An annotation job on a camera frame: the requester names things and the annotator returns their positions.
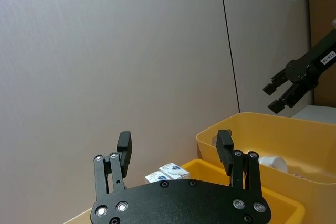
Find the silver screw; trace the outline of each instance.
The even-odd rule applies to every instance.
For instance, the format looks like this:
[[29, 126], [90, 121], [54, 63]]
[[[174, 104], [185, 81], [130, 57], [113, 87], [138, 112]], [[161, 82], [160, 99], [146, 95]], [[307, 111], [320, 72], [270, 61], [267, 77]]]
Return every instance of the silver screw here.
[[127, 210], [127, 208], [128, 208], [128, 204], [125, 201], [119, 202], [117, 204], [117, 211], [118, 212], [124, 212], [124, 211]]
[[253, 207], [257, 212], [265, 212], [266, 211], [266, 207], [263, 204], [258, 203], [258, 202], [254, 203]]
[[102, 155], [98, 155], [98, 156], [95, 157], [95, 160], [100, 161], [102, 158], [103, 158]]
[[117, 153], [112, 153], [110, 157], [111, 158], [116, 158], [116, 157], [118, 157], [118, 154]]
[[240, 199], [235, 199], [232, 204], [237, 209], [243, 209], [245, 207], [245, 203]]
[[251, 152], [250, 153], [250, 157], [257, 157], [258, 155], [257, 155], [257, 153], [255, 153], [255, 152]]
[[99, 217], [104, 216], [107, 213], [107, 208], [106, 207], [100, 207], [96, 211], [96, 215]]
[[240, 151], [235, 151], [235, 155], [236, 155], [236, 156], [241, 156], [241, 154], [242, 154], [242, 153], [241, 153]]

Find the yellow bin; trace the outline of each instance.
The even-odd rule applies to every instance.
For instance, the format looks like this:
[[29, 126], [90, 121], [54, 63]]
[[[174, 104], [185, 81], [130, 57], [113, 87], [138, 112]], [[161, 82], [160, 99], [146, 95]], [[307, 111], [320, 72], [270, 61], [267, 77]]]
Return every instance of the yellow bin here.
[[[220, 185], [228, 185], [229, 177], [224, 169], [205, 162], [201, 159], [194, 159], [182, 166], [190, 172], [191, 178], [207, 181]], [[263, 187], [262, 195], [272, 209], [271, 224], [300, 224], [302, 223], [304, 206], [295, 200], [275, 193]]]
[[219, 129], [232, 131], [237, 149], [246, 153], [254, 150], [260, 156], [281, 156], [286, 161], [288, 173], [261, 165], [261, 182], [303, 203], [303, 223], [336, 223], [336, 125], [257, 113], [236, 114], [196, 137], [202, 159], [222, 168], [212, 145]]

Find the white cup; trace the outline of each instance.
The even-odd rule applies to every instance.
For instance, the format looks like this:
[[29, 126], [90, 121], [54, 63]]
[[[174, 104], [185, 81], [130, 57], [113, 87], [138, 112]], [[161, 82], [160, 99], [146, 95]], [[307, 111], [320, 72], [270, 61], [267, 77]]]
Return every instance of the white cup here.
[[272, 167], [285, 173], [288, 172], [286, 161], [282, 157], [260, 157], [259, 164]]

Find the yellow plastic tray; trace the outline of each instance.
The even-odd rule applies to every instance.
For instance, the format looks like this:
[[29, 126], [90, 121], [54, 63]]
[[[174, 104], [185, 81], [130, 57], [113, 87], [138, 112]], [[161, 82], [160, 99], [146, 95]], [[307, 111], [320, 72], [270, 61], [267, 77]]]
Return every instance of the yellow plastic tray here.
[[[220, 185], [228, 185], [229, 177], [224, 169], [205, 162], [201, 159], [194, 159], [182, 166], [191, 173], [191, 178], [203, 180]], [[275, 193], [263, 187], [262, 195], [272, 210], [271, 224], [300, 224], [305, 215], [304, 206], [295, 200]]]
[[303, 223], [336, 223], [336, 125], [256, 113], [234, 115], [196, 137], [202, 159], [222, 167], [212, 145], [219, 129], [232, 131], [237, 149], [285, 159], [289, 173], [261, 165], [261, 182], [303, 203]]

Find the white label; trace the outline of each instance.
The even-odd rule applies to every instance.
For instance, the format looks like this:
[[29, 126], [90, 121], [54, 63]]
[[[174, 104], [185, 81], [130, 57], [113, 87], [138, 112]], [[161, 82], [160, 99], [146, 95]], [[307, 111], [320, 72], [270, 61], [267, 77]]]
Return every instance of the white label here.
[[327, 54], [327, 56], [325, 56], [321, 62], [325, 65], [327, 64], [329, 61], [331, 61], [333, 58], [336, 57], [336, 52], [331, 51], [329, 54]]

